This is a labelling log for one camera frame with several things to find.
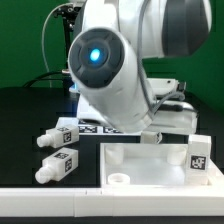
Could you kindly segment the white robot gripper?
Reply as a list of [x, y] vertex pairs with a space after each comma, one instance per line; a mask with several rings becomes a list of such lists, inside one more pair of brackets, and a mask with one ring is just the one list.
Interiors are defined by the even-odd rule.
[[[186, 90], [186, 83], [176, 79], [148, 78], [148, 82], [157, 99], [168, 93], [175, 91], [184, 93]], [[179, 135], [195, 134], [197, 120], [198, 112], [191, 104], [172, 97], [159, 108], [148, 130]]]

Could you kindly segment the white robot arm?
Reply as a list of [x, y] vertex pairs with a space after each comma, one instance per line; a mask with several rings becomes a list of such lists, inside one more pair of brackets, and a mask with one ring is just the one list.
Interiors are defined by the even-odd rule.
[[184, 94], [156, 93], [142, 60], [193, 54], [211, 25], [209, 0], [86, 0], [68, 54], [77, 117], [123, 133], [195, 133], [197, 112]]

